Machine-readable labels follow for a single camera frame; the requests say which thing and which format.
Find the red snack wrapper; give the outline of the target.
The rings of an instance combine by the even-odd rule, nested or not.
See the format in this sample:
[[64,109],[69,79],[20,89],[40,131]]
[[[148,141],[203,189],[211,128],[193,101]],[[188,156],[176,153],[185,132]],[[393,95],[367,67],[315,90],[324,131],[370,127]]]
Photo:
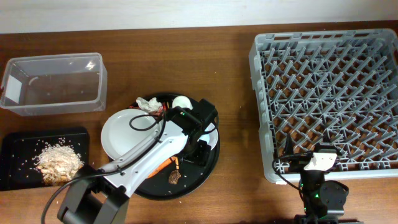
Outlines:
[[130,105],[128,108],[129,109],[142,110],[142,111],[145,111],[145,112],[147,112],[149,114],[153,114],[153,115],[160,115],[167,109],[166,105],[164,103],[162,103],[161,107],[159,107],[159,108],[157,108],[156,110],[153,110],[153,111],[148,111],[147,109],[142,109],[141,107],[138,106],[137,103],[134,103],[134,104]]

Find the white tissue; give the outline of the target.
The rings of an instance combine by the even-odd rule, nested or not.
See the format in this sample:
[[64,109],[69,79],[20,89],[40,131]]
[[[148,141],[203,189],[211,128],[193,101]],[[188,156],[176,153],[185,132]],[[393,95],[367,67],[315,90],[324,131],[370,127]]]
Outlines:
[[162,103],[158,102],[156,97],[153,97],[150,100],[138,97],[136,99],[136,103],[141,110],[147,113],[156,113],[163,109]]

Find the orange carrot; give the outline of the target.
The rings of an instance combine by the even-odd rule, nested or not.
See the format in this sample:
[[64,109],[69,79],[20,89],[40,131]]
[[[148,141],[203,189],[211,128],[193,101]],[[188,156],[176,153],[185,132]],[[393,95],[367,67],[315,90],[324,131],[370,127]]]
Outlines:
[[159,173],[162,169],[166,168],[169,164],[175,162],[175,160],[177,159],[176,156],[170,157],[168,159],[166,159],[165,161],[163,161],[163,163],[161,163],[161,165],[159,165],[147,178],[150,179],[151,177],[155,176],[157,173]]

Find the brown food chunk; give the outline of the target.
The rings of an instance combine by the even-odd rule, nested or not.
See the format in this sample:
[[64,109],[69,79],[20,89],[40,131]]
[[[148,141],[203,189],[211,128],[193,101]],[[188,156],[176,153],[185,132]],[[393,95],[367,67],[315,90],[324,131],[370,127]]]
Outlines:
[[174,170],[174,171],[172,171],[172,172],[170,173],[170,176],[169,176],[169,183],[170,183],[170,184],[177,185],[177,184],[178,184],[178,180],[179,180],[180,178],[181,178],[181,173],[179,172],[178,169],[176,169],[176,170]]

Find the white dinner plate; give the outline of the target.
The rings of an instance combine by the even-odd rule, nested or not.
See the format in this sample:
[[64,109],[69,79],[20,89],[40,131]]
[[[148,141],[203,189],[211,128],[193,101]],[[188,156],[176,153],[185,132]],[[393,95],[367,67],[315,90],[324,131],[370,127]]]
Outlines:
[[123,156],[159,127],[156,125],[147,131],[132,129],[130,120],[142,114],[147,113],[138,109],[125,109],[113,114],[105,122],[101,131],[101,144],[110,158],[116,160]]

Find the rice and food scraps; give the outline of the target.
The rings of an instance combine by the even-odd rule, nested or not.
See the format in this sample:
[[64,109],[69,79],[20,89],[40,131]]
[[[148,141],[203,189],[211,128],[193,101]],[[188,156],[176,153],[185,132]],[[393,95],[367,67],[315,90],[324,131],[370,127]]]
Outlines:
[[71,141],[58,138],[55,144],[44,142],[45,147],[38,156],[34,156],[34,169],[42,176],[47,186],[64,185],[74,178],[85,162],[79,152],[75,152]]

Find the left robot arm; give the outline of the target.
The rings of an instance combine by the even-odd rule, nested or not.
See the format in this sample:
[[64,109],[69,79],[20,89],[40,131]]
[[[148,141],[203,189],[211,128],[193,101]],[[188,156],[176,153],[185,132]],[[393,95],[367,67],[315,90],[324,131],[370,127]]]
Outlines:
[[154,116],[140,143],[98,170],[83,166],[53,194],[67,192],[57,218],[62,223],[124,223],[131,196],[166,159],[207,165],[212,147],[201,137],[216,131],[218,122],[215,106],[206,99],[192,109],[176,106]]

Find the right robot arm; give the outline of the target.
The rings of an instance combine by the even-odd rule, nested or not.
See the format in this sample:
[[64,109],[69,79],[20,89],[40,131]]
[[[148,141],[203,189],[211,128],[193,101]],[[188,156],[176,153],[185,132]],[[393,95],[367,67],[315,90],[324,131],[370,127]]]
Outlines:
[[304,206],[304,214],[296,215],[294,222],[305,223],[338,223],[344,215],[344,204],[349,188],[341,182],[326,180],[325,176],[336,168],[341,152],[324,137],[312,151],[294,153],[291,135],[285,142],[283,156],[289,163],[290,172],[300,174],[299,190]]

